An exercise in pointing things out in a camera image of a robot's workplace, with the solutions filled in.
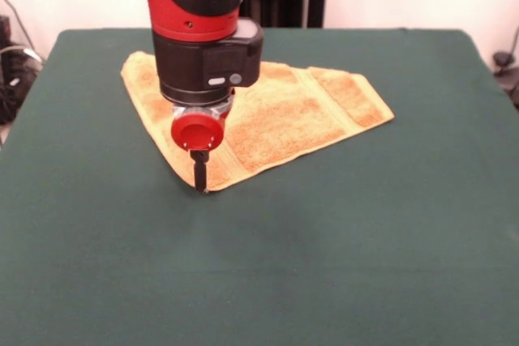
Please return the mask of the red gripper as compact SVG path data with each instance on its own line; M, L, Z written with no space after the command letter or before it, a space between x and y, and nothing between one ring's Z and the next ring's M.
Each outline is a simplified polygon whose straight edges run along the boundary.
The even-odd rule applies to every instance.
M209 106L173 107L171 137L183 150L190 151L194 161L195 188L207 192L209 152L217 148L225 133L225 120L234 103L233 97Z

